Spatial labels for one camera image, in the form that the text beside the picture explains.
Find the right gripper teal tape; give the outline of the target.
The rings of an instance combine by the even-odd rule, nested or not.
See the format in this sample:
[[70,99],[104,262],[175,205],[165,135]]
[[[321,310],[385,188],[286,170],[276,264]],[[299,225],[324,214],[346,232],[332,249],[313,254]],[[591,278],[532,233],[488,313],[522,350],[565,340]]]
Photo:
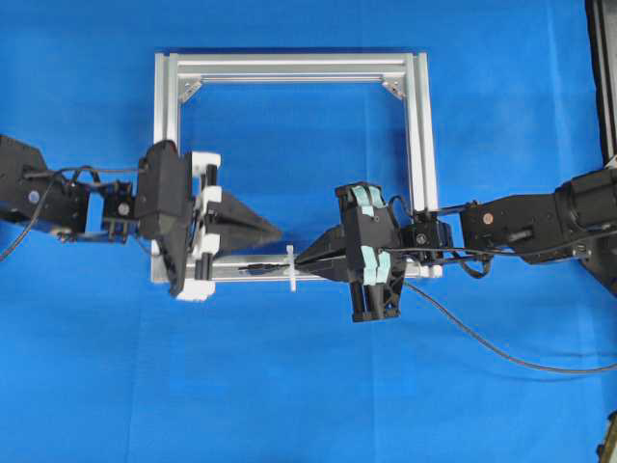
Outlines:
[[[324,231],[295,261],[303,273],[349,283],[355,322],[400,315],[406,260],[401,234],[382,189],[358,182],[337,187],[340,225]],[[328,259],[342,256],[345,258]]]

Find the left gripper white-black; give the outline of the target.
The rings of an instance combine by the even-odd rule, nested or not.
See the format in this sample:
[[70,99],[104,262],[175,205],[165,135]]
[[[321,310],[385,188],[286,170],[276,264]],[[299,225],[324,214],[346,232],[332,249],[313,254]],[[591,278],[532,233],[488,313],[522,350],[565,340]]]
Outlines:
[[[193,236],[192,252],[195,269],[194,277],[186,279],[178,300],[202,302],[215,292],[212,277],[213,260],[220,251],[230,253],[253,249],[277,242],[282,232],[256,214],[218,184],[218,170],[221,156],[209,151],[191,151],[192,178],[200,181],[200,192],[196,199],[197,225]],[[224,223],[246,228],[226,227],[221,233],[210,230],[208,211],[211,205],[219,206],[219,217]]]

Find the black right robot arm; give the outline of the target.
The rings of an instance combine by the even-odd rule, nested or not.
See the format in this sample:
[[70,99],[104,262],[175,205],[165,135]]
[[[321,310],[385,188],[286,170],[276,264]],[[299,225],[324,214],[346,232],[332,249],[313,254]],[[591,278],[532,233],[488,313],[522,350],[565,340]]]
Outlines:
[[601,169],[551,194],[513,195],[416,212],[398,223],[380,187],[340,186],[340,223],[288,267],[349,285],[356,322],[397,317],[408,262],[460,265],[481,279],[496,256],[544,264],[577,259],[610,293],[616,291],[616,172]]

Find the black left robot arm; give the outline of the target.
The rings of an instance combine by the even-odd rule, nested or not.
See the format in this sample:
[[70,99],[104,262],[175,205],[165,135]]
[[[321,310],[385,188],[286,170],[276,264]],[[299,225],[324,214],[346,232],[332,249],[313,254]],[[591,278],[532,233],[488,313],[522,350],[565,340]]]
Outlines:
[[215,289],[221,252],[278,241],[281,231],[217,183],[221,158],[179,155],[172,140],[152,145],[135,183],[104,182],[93,167],[50,170],[40,151],[1,139],[1,218],[63,242],[156,244],[172,297],[202,301]]

